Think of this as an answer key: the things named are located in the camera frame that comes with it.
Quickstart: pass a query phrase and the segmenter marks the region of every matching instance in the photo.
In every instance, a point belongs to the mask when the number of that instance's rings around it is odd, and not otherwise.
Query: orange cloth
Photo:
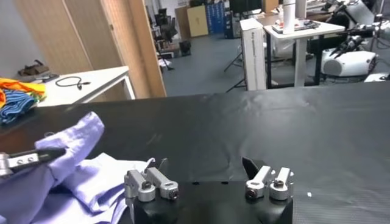
[[[5,93],[0,89],[0,109],[4,106],[5,104]]]
[[[0,108],[4,106],[6,101],[5,94],[1,89],[12,89],[12,90],[22,91],[25,93],[35,93],[40,98],[43,98],[46,92],[46,88],[44,84],[25,83],[25,82],[19,82],[14,79],[0,78]]]

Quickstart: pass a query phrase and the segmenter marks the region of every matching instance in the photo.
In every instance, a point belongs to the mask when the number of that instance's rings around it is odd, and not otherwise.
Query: white wall
[[[175,9],[178,5],[178,0],[160,0],[161,8],[166,8],[168,16],[176,17]]]
[[[12,78],[35,59],[44,63],[13,0],[0,0],[0,76]]]

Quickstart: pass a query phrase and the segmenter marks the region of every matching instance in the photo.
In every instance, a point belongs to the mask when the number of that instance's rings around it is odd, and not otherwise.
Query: white desk
[[[96,71],[80,72],[75,74],[61,75],[46,85],[46,95],[44,101],[38,103],[38,107],[50,107],[64,104],[87,103],[104,93],[106,90],[123,82],[124,93],[127,99],[135,99],[133,88],[129,80],[129,67],[117,67]],[[59,79],[77,76],[82,82],[90,82],[89,85],[82,85],[79,90],[77,86],[60,87],[55,84]],[[61,85],[77,83],[77,79],[68,79],[60,82]]]
[[[295,82],[294,82],[295,87],[304,86],[305,84],[306,48],[307,48],[308,38],[319,36],[319,35],[330,34],[330,33],[337,33],[337,32],[344,31],[345,29],[345,27],[343,26],[337,26],[337,25],[333,25],[329,23],[321,23],[321,22],[318,23],[320,23],[321,25],[316,29],[300,30],[300,31],[295,31],[291,34],[279,34],[272,29],[271,25],[264,26],[264,30],[267,32],[267,34],[276,39],[296,40],[296,63],[295,63]],[[267,73],[271,73],[271,64],[267,65],[267,67],[268,67]]]

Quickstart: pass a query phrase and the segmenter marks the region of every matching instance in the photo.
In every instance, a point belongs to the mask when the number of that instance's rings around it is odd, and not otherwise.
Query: bolt
[[[179,192],[177,190],[173,190],[169,193],[169,199],[176,200],[179,197]]]
[[[256,191],[254,191],[253,189],[247,191],[245,193],[245,197],[248,199],[248,200],[254,200],[257,198],[257,193]]]
[[[149,182],[149,181],[143,182],[143,183],[142,183],[142,186],[141,186],[142,190],[146,190],[146,189],[149,189],[149,188],[151,188],[151,187],[152,187],[152,183]]]
[[[283,187],[283,185],[284,185],[284,182],[281,181],[281,180],[275,180],[275,181],[274,181],[274,186],[275,186],[276,188]]]

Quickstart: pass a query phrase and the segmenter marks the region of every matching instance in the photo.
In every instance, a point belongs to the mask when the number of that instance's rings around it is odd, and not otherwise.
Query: black tablecloth
[[[1,128],[1,150],[95,111],[90,158],[167,157],[176,181],[244,180],[241,157],[262,159],[294,171],[296,223],[390,223],[389,95],[383,82],[37,108]]]

